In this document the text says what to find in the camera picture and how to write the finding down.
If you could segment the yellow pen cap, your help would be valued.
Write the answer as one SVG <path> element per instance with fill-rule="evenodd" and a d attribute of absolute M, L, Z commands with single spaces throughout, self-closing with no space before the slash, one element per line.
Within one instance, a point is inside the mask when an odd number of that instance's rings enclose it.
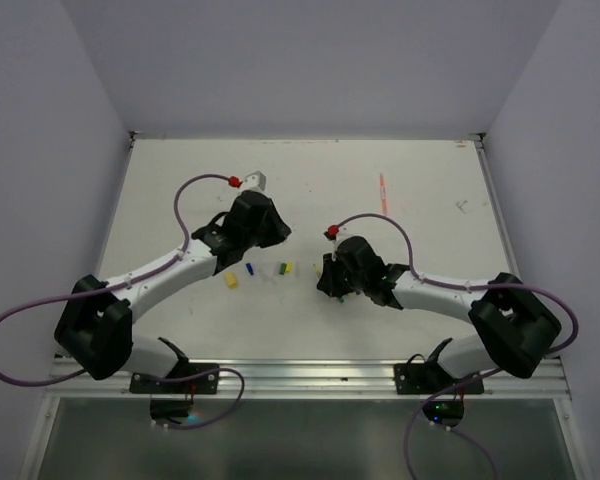
<path fill-rule="evenodd" d="M 224 280 L 228 288 L 234 289 L 237 288 L 239 283 L 236 275 L 232 272 L 226 272 L 224 274 Z"/>

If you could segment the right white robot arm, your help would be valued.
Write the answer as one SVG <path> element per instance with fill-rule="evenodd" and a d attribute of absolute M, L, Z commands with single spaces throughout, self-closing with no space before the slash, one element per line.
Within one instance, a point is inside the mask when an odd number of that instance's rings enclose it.
<path fill-rule="evenodd" d="M 557 317 L 509 273 L 454 288 L 443 277 L 415 276 L 409 265 L 384 262 L 361 236 L 341 240 L 323 255 L 317 290 L 335 298 L 363 294 L 381 307 L 472 325 L 473 335 L 443 340 L 424 362 L 427 384 L 441 393 L 484 370 L 531 377 L 562 330 Z"/>

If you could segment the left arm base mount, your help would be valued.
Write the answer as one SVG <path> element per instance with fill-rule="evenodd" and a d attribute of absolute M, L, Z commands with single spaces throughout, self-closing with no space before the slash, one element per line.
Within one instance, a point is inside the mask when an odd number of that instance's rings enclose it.
<path fill-rule="evenodd" d="M 196 423 L 195 397 L 215 395 L 218 390 L 217 363 L 192 362 L 163 337 L 136 342 L 125 368 L 131 373 L 129 392 L 151 397 L 150 418 L 164 429 Z"/>

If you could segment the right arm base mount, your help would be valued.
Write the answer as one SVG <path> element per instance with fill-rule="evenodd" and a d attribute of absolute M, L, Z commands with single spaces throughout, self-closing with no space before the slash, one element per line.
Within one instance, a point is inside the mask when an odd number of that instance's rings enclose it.
<path fill-rule="evenodd" d="M 408 360 L 393 365 L 393 380 L 398 395 L 436 394 L 440 390 L 456 386 L 461 379 L 453 379 L 438 364 L 439 354 L 452 341 L 451 338 L 441 342 L 433 352 L 425 358 L 422 354 L 414 354 Z M 478 380 L 470 385 L 457 387 L 451 400 L 434 399 L 423 408 L 425 417 L 436 425 L 455 428 L 465 414 L 464 397 L 481 395 L 484 384 Z"/>

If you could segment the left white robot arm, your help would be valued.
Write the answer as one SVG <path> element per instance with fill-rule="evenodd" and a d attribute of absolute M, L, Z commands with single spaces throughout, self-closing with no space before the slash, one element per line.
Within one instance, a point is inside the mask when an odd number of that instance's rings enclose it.
<path fill-rule="evenodd" d="M 77 281 L 54 338 L 95 380 L 124 371 L 177 392 L 187 383 L 188 358 L 165 338 L 134 334 L 134 323 L 180 290 L 240 262 L 249 249 L 276 246 L 290 233 L 269 197 L 242 192 L 229 211 L 186 235 L 173 252 L 125 276 Z"/>

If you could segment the orange highlighter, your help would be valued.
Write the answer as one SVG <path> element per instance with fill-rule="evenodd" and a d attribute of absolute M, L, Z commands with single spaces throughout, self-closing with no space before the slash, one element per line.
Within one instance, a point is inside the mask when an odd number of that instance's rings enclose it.
<path fill-rule="evenodd" d="M 379 190 L 380 190 L 381 212 L 382 212 L 382 215 L 387 216 L 388 204 L 387 204 L 387 197 L 386 197 L 386 183 L 385 183 L 384 175 L 382 173 L 379 174 Z"/>

